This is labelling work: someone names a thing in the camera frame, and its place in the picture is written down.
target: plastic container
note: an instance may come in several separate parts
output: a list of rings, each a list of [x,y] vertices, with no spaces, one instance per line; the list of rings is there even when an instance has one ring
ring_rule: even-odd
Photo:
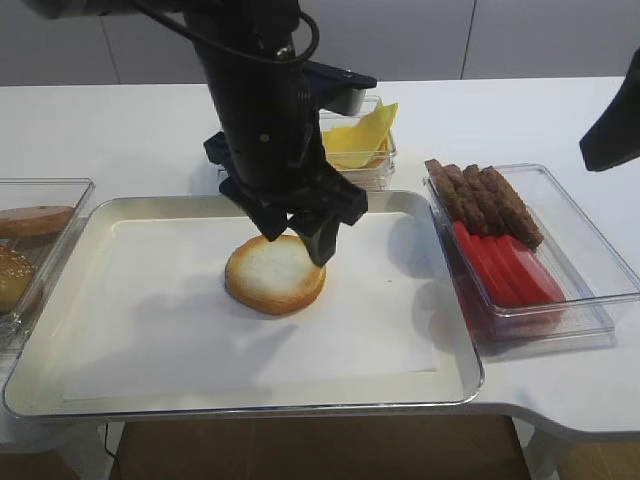
[[[324,132],[334,127],[351,127],[358,121],[375,110],[378,105],[382,105],[379,97],[366,96],[360,107],[358,115],[345,117],[335,113],[320,112],[320,129]],[[362,152],[332,152],[327,154],[327,160],[333,163],[338,158],[360,155]],[[351,183],[364,188],[365,190],[387,190],[391,182],[391,176],[395,170],[394,158],[397,154],[393,136],[389,132],[386,142],[381,146],[380,151],[373,154],[371,162],[365,168],[341,169],[336,167],[342,175]]]
[[[0,179],[0,211],[35,206],[70,206],[74,212],[65,228],[55,234],[24,238],[0,239],[5,245],[24,255],[36,273],[12,311],[0,315],[0,352],[16,334],[28,335],[28,324],[48,296],[50,277],[61,254],[74,238],[78,214],[93,192],[88,179]]]
[[[467,325],[480,342],[522,342],[610,334],[640,300],[640,279],[543,166],[496,167],[518,192],[544,241],[536,257],[560,285],[566,301],[519,308],[495,305],[455,239],[452,223],[431,183],[425,182],[448,253]]]

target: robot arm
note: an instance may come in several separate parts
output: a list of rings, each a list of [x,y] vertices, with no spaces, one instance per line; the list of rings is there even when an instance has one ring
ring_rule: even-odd
[[[314,263],[323,265],[335,252],[340,223],[353,225],[366,212],[366,193],[326,161],[307,74],[319,69],[331,75],[305,66],[319,32],[297,0],[24,1],[47,18],[140,11],[191,40],[228,147],[219,160],[230,177],[220,191],[269,240],[292,228]],[[184,25],[164,16],[177,12]],[[296,56],[291,35],[300,19],[312,41]],[[360,79],[363,88],[375,86],[373,79]]]

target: black cable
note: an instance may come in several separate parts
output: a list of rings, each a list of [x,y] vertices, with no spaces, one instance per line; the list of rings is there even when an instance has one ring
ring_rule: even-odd
[[[311,30],[311,41],[309,42],[309,46],[307,47],[307,49],[297,57],[291,58],[288,60],[271,60],[269,58],[256,57],[255,55],[250,55],[240,50],[229,48],[221,43],[211,40],[210,38],[204,37],[197,32],[189,30],[187,27],[185,27],[181,23],[176,22],[175,20],[172,20],[166,15],[163,15],[162,13],[149,7],[149,5],[147,5],[142,0],[126,0],[126,1],[130,3],[140,13],[145,14],[147,17],[151,18],[152,20],[155,20],[163,27],[166,27],[169,30],[172,30],[173,32],[186,38],[187,40],[191,40],[194,43],[199,43],[200,45],[204,45],[210,48],[218,49],[230,55],[246,58],[247,60],[252,60],[254,62],[266,63],[268,65],[282,65],[282,66],[298,65],[302,62],[306,62],[307,60],[309,60],[313,55],[313,53],[318,48],[318,45],[320,43],[320,29],[318,28],[318,24],[315,22],[313,18],[311,18],[310,15],[308,15],[305,12],[300,12],[300,18],[309,26],[309,29]]]
[[[107,455],[109,455],[113,459],[113,464],[116,466],[118,470],[118,477],[122,480],[124,477],[122,476],[122,469],[120,468],[120,461],[118,460],[118,455],[109,450],[107,446],[107,440],[109,438],[109,424],[105,423],[104,425],[104,451]]]

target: white countertop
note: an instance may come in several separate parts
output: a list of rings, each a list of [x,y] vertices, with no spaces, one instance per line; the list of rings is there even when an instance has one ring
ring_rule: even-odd
[[[424,192],[422,162],[432,157],[541,163],[640,271],[640,161],[589,173],[578,148],[620,82],[382,83],[377,93],[385,103],[399,103],[391,188]],[[218,129],[205,86],[7,87],[0,88],[0,112],[0,177],[90,177],[94,206],[122,196],[217,191],[202,148]],[[639,438],[638,316],[618,323],[615,348],[486,363],[485,386],[459,413],[518,416],[575,441]]]

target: metal tray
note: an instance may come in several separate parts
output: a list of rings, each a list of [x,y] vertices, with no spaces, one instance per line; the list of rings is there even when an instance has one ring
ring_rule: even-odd
[[[483,369],[428,202],[376,192],[369,206],[356,227],[341,229],[318,300],[277,319],[224,292],[226,260],[256,234],[227,199],[98,207],[5,386],[5,405],[20,416],[129,418],[471,400]]]

